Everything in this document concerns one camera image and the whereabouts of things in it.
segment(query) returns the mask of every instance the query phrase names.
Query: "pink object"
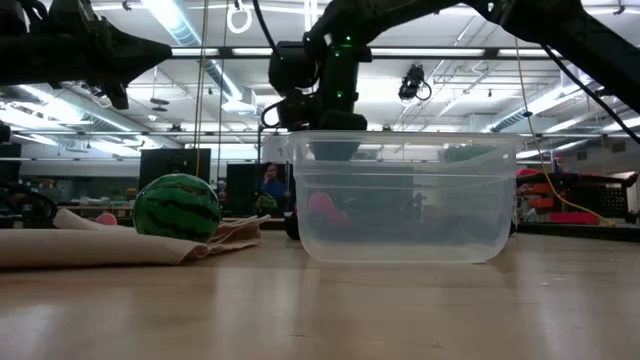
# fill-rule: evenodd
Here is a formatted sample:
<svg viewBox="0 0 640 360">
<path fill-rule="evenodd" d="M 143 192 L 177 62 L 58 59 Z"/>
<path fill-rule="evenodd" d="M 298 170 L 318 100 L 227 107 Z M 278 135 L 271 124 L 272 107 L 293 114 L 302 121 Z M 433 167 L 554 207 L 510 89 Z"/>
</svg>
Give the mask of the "pink object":
<svg viewBox="0 0 640 360">
<path fill-rule="evenodd" d="M 96 222 L 102 225 L 118 225 L 118 219 L 113 214 L 102 213 L 96 218 Z"/>
<path fill-rule="evenodd" d="M 313 194 L 309 198 L 309 211 L 321 214 L 332 214 L 336 212 L 336 206 L 331 197 L 325 193 Z"/>
<path fill-rule="evenodd" d="M 349 215 L 344 210 L 334 211 L 329 214 L 329 222 L 334 225 L 344 225 L 349 221 Z"/>
</svg>

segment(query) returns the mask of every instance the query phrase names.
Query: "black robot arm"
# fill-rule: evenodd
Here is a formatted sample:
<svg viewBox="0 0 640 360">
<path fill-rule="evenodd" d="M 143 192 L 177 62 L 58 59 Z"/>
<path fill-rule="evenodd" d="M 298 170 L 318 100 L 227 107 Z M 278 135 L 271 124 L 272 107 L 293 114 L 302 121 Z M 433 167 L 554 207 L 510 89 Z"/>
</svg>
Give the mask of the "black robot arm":
<svg viewBox="0 0 640 360">
<path fill-rule="evenodd" d="M 30 20 L 27 33 L 22 5 Z M 169 45 L 125 34 L 98 17 L 89 0 L 0 0 L 0 86 L 80 80 L 129 107 L 125 88 L 171 57 Z"/>
<path fill-rule="evenodd" d="M 287 97 L 278 106 L 281 126 L 296 130 L 304 119 L 309 129 L 366 129 L 366 121 L 352 112 L 358 64 L 371 61 L 367 44 L 394 26 L 458 3 L 522 40 L 553 47 L 640 113 L 640 51 L 587 14 L 580 0 L 334 0 L 304 34 L 304 53 L 285 51 L 283 59 L 271 59 L 271 83 Z M 282 67 L 316 71 L 318 91 L 300 96 L 298 89 L 314 76 L 307 72 L 306 81 L 291 79 Z M 296 96 L 289 100 L 289 94 Z"/>
</svg>

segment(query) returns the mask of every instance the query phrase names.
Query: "wooden table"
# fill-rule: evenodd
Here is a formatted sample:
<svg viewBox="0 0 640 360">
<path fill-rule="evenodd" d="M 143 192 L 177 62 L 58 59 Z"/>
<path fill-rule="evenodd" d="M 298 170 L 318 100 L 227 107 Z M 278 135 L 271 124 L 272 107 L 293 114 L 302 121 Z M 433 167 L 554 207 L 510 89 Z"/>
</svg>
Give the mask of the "wooden table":
<svg viewBox="0 0 640 360">
<path fill-rule="evenodd" d="M 638 359 L 640 246 L 519 235 L 484 265 L 319 264 L 281 233 L 182 267 L 0 274 L 0 359 Z"/>
</svg>

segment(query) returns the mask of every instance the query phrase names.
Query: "yellow cable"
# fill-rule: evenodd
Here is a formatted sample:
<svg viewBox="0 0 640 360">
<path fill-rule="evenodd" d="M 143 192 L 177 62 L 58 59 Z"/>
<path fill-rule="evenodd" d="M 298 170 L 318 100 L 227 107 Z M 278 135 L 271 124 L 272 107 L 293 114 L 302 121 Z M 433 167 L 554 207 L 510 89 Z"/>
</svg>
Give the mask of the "yellow cable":
<svg viewBox="0 0 640 360">
<path fill-rule="evenodd" d="M 595 211 L 591 211 L 585 207 L 582 207 L 580 205 L 576 205 L 572 202 L 567 201 L 566 199 L 562 198 L 562 196 L 560 196 L 560 194 L 558 194 L 558 192 L 556 191 L 556 188 L 553 186 L 553 182 L 551 181 L 551 178 L 549 177 L 549 173 L 547 172 L 547 169 L 545 168 L 545 164 L 544 164 L 544 156 L 542 156 L 542 151 L 540 151 L 540 145 L 538 144 L 538 138 L 536 137 L 536 133 L 533 130 L 533 124 L 531 123 L 531 116 L 529 116 L 529 104 L 527 102 L 527 94 L 525 92 L 524 89 L 524 79 L 522 76 L 522 64 L 520 61 L 520 48 L 518 47 L 518 38 L 514 37 L 515 41 L 516 41 L 516 58 L 518 60 L 518 73 L 520 74 L 520 86 L 522 88 L 522 99 L 524 100 L 524 109 L 527 113 L 527 121 L 529 122 L 529 130 L 531 130 L 531 136 L 533 137 L 533 143 L 536 146 L 536 150 L 538 150 L 538 156 L 540 158 L 540 165 L 542 166 L 542 172 L 544 173 L 544 177 L 547 179 L 547 182 L 549 183 L 549 186 L 551 187 L 551 191 L 553 191 L 553 195 L 558 198 L 558 200 L 560 200 L 561 202 L 572 206 L 576 209 L 580 209 L 582 211 L 588 212 L 591 215 L 596 216 L 598 219 L 606 222 L 607 224 L 609 224 L 610 226 L 616 226 L 616 223 L 605 218 L 604 216 L 596 213 Z"/>
</svg>

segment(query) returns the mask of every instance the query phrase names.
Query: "ceiling beam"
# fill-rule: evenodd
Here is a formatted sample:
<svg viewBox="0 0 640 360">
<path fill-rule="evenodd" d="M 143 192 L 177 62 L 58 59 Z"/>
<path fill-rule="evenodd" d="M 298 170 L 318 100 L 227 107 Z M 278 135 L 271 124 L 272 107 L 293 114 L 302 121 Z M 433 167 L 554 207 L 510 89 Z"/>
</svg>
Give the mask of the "ceiling beam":
<svg viewBox="0 0 640 360">
<path fill-rule="evenodd" d="M 201 59 L 201 48 L 174 47 L 174 60 Z M 522 61 L 548 61 L 540 48 L 521 48 Z M 374 60 L 518 60 L 515 48 L 506 47 L 458 47 L 458 46 L 375 46 L 371 47 Z M 270 59 L 271 48 L 263 47 L 207 47 L 205 57 L 212 60 Z"/>
</svg>

